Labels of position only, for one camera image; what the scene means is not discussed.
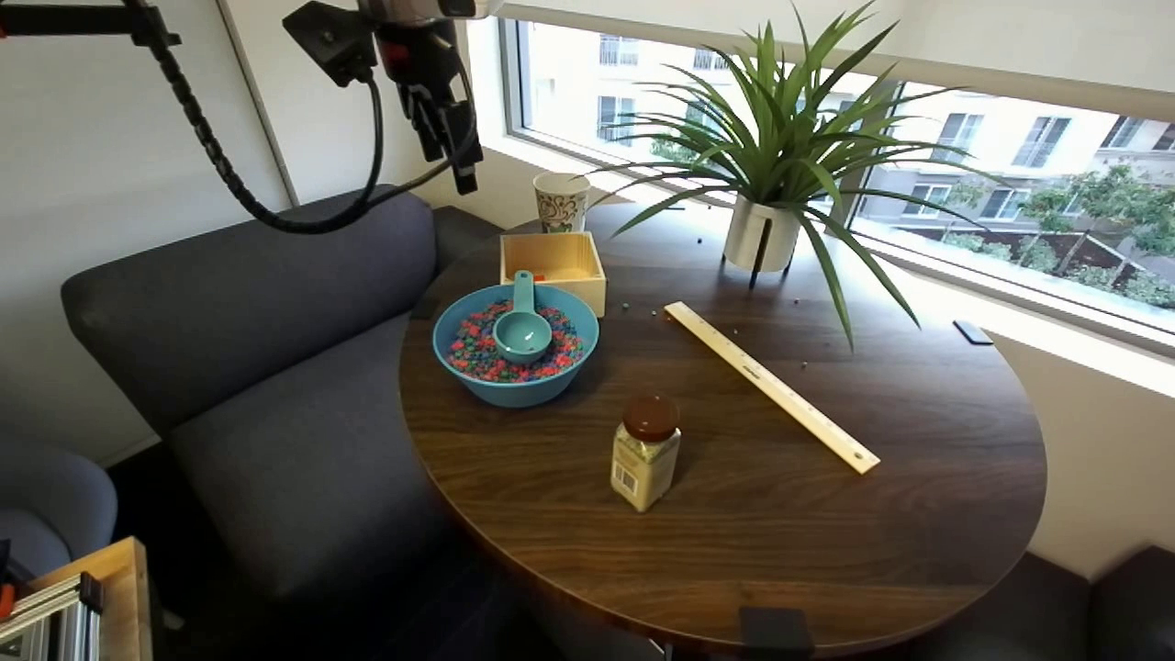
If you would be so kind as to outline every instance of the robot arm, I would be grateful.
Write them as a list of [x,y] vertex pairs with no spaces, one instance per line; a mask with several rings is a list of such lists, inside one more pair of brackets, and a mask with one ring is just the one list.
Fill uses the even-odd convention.
[[361,0],[361,10],[306,5],[288,15],[288,30],[334,85],[366,81],[374,34],[423,153],[428,162],[448,158],[455,187],[467,196],[477,190],[482,145],[450,20],[488,10],[494,10],[494,0]]

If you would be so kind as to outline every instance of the ceramic bowl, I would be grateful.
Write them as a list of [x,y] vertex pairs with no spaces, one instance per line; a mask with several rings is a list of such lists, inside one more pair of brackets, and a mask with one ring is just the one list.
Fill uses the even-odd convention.
[[436,363],[460,385],[467,385],[477,399],[483,399],[491,408],[540,408],[540,404],[563,397],[575,382],[575,376],[584,370],[584,363],[592,360],[592,354],[597,344],[597,318],[584,304],[584,296],[557,290],[557,287],[535,287],[535,307],[553,307],[569,325],[569,329],[575,336],[575,349],[564,358],[564,363],[535,360],[532,370],[543,370],[543,376],[535,376],[527,382],[477,380],[477,376],[450,363],[450,344],[460,340],[463,325],[498,303],[509,304],[509,287],[483,287],[483,290],[470,290],[460,303],[450,303],[433,325]]

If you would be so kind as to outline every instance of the gray couch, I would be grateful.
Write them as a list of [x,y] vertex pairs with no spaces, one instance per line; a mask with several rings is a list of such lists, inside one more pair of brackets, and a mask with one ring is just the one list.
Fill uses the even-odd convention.
[[491,236],[404,196],[332,236],[239,225],[157,245],[72,274],[62,303],[248,584],[355,610],[455,538],[404,429],[399,339],[445,255]]

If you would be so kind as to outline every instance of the small jar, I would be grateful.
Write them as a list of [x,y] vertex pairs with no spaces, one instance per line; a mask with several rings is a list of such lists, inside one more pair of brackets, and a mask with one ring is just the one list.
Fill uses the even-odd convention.
[[649,512],[671,484],[684,446],[680,408],[666,393],[635,397],[612,436],[612,492]]

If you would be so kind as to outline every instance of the wooden ruler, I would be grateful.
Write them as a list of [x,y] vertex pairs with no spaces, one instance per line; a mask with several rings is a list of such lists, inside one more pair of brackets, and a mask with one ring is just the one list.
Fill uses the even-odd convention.
[[831,452],[836,452],[854,474],[875,469],[880,458],[848,436],[836,422],[831,422],[813,399],[777,382],[764,363],[755,363],[743,344],[733,344],[724,329],[701,318],[691,304],[666,304],[671,318],[680,318],[693,339],[701,339],[716,358],[724,358],[745,382],[751,382],[764,397],[770,397],[783,411],[789,411],[800,425],[809,425]]

